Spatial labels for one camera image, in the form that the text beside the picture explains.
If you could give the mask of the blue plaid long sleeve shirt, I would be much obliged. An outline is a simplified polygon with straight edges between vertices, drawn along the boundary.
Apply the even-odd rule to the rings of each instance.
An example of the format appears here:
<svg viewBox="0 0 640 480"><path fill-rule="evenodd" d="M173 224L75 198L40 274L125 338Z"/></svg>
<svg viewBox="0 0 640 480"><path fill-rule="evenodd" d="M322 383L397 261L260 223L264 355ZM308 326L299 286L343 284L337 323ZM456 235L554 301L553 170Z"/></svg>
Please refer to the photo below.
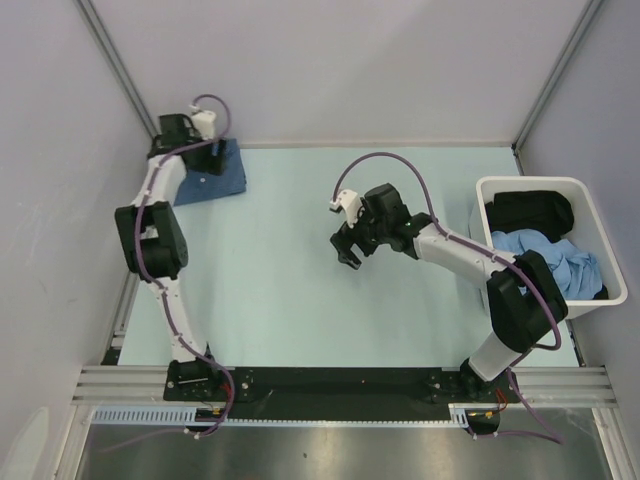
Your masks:
<svg viewBox="0 0 640 480"><path fill-rule="evenodd" d="M217 176L188 170L178 189L175 206L212 201L246 191L246 174L237 140L227 139L225 145L220 141L214 151L221 154L226 163L224 172Z"/></svg>

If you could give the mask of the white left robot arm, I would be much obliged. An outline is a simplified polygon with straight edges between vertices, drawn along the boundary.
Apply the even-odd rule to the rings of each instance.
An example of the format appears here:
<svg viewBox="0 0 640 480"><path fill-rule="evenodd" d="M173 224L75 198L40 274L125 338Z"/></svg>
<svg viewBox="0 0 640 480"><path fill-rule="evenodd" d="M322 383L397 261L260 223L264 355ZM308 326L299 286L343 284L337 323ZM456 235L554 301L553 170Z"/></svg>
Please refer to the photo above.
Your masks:
<svg viewBox="0 0 640 480"><path fill-rule="evenodd" d="M127 267L157 300L172 359L179 363L209 361L208 344L183 301L180 273L189 254L174 204L188 173L224 171L224 162L212 153L219 140L216 119L214 112L196 106L189 115L161 116L161 131L152 140L142 186L130 204L114 213Z"/></svg>

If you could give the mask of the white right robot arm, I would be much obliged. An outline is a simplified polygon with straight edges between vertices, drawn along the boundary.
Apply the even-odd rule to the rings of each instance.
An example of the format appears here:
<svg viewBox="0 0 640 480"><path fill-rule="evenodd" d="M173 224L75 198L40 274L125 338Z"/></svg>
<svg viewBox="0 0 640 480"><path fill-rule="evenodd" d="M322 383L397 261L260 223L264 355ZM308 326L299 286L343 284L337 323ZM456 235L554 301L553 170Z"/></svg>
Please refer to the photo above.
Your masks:
<svg viewBox="0 0 640 480"><path fill-rule="evenodd" d="M491 332L460 366L461 388L469 399L486 400L509 367L538 348L547 333L559 333L568 307L541 254L491 250L447 232L433 215L411 214L391 184L365 195L342 190L329 208L344 216L330 238L340 263L357 270L363 257L387 245L462 276L486 294Z"/></svg>

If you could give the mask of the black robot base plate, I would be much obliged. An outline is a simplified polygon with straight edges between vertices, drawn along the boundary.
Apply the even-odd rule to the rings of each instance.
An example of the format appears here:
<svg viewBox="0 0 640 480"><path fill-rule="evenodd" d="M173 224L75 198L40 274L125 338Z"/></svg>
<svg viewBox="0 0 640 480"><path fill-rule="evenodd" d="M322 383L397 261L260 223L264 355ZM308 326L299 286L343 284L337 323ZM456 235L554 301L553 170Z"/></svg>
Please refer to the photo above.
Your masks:
<svg viewBox="0 0 640 480"><path fill-rule="evenodd" d="M507 377L443 368L236 367L170 363L168 402L232 404L232 420L400 423L446 420L452 404L514 404Z"/></svg>

